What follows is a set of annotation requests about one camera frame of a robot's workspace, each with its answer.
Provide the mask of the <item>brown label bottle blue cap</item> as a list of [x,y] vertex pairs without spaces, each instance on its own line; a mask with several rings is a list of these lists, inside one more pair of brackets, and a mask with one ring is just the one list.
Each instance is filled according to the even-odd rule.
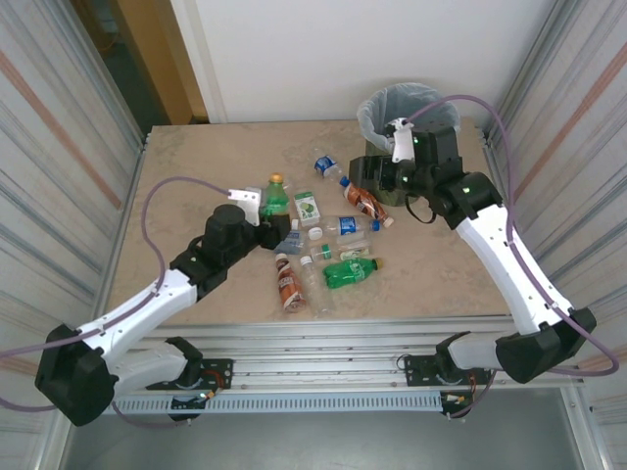
[[360,212],[380,222],[385,228],[394,223],[394,218],[371,193],[354,185],[346,176],[340,179],[339,184],[343,187],[343,197]]

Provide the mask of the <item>clear bottle grey-blue label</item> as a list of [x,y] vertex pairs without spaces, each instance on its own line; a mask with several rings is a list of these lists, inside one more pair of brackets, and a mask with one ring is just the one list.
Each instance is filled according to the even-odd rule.
[[298,256],[302,253],[306,245],[306,235],[302,230],[291,230],[285,239],[281,241],[275,248],[276,254],[287,256]]

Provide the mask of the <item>white bottle lime label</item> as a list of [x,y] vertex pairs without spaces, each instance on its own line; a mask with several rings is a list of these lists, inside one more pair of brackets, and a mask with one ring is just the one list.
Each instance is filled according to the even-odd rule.
[[301,191],[294,195],[295,208],[303,227],[319,224],[320,211],[312,191]]

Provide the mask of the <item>green soda bottle yellow cap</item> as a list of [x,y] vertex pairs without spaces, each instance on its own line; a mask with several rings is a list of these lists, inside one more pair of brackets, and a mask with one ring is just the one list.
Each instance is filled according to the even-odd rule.
[[262,216],[285,215],[289,213],[289,197],[283,187],[284,177],[282,173],[273,173],[264,191],[264,205]]
[[329,264],[322,270],[322,275],[329,289],[339,289],[361,283],[382,267],[381,258],[352,258]]

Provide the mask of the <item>crushed clear bottle blue label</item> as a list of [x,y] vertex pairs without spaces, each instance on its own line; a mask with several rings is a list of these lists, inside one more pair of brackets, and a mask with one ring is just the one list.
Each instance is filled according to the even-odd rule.
[[324,180],[339,182],[345,176],[343,168],[330,155],[317,158],[313,167]]

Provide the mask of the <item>brown drink bottle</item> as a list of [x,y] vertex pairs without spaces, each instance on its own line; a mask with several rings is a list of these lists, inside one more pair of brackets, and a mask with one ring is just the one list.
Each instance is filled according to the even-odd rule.
[[285,254],[275,256],[275,265],[282,308],[287,313],[295,313],[307,305],[300,280]]

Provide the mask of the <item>water bottle bright blue label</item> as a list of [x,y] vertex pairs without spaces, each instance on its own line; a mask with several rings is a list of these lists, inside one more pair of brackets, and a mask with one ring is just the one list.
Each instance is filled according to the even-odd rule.
[[329,215],[320,220],[320,227],[327,235],[348,235],[357,232],[378,232],[382,225],[365,215]]

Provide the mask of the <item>clear bottle white cap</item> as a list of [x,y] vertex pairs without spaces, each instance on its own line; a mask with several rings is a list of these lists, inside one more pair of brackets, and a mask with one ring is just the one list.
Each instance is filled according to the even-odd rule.
[[300,264],[302,282],[311,309],[316,316],[329,316],[334,310],[334,305],[321,273],[314,266],[314,261],[310,256],[301,257]]

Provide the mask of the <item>green waste bin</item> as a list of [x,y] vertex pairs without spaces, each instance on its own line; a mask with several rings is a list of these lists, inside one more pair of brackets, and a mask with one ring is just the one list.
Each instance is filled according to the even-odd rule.
[[418,201],[415,195],[408,194],[398,187],[390,185],[382,187],[382,180],[389,180],[392,176],[388,167],[393,163],[389,152],[381,150],[371,142],[365,143],[365,155],[367,156],[368,174],[375,180],[369,191],[383,205],[400,207],[408,202],[410,205]]

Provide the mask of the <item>translucent plastic bin liner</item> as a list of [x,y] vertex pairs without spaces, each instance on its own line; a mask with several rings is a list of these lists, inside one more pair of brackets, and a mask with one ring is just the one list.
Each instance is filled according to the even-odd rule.
[[[357,118],[362,136],[378,149],[391,154],[392,138],[386,135],[387,124],[396,118],[409,118],[413,113],[443,98],[436,89],[417,82],[387,86],[375,92],[360,104]],[[457,108],[446,103],[421,115],[413,121],[415,127],[430,122],[444,124],[460,132],[461,122]]]

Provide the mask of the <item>aluminium frame rails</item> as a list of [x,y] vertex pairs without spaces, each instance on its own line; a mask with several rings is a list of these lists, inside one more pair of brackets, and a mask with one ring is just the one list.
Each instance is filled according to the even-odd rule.
[[131,350],[180,336],[207,358],[233,359],[234,391],[390,391],[407,384],[400,356],[432,354],[461,331],[502,335],[512,330],[505,316],[164,325]]

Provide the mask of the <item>brown wooden door frame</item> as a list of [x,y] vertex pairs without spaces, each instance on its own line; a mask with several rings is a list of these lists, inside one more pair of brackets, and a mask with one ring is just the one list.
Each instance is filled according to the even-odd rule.
[[170,124],[207,123],[171,0],[111,0],[121,35]]

